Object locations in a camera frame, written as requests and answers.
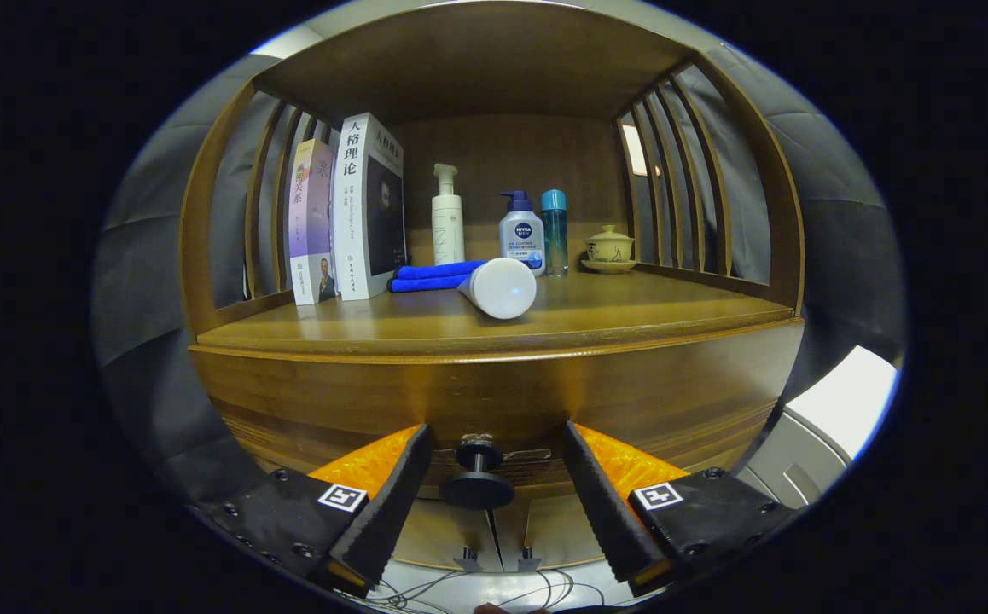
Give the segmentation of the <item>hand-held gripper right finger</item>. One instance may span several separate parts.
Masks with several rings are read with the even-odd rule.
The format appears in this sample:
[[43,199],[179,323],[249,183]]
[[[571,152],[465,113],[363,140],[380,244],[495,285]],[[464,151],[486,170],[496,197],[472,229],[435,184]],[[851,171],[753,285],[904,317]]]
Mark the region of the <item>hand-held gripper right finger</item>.
[[798,514],[721,467],[677,469],[573,422],[563,460],[608,567],[636,597],[735,563]]

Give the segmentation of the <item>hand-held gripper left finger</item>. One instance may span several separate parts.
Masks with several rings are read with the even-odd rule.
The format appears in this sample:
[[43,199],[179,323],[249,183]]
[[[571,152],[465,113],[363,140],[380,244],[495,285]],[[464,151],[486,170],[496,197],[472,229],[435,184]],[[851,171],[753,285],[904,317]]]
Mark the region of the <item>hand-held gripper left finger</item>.
[[431,462],[427,424],[366,446],[388,451],[386,470],[366,487],[287,469],[261,475],[196,513],[237,544],[323,590],[366,597],[381,582]]

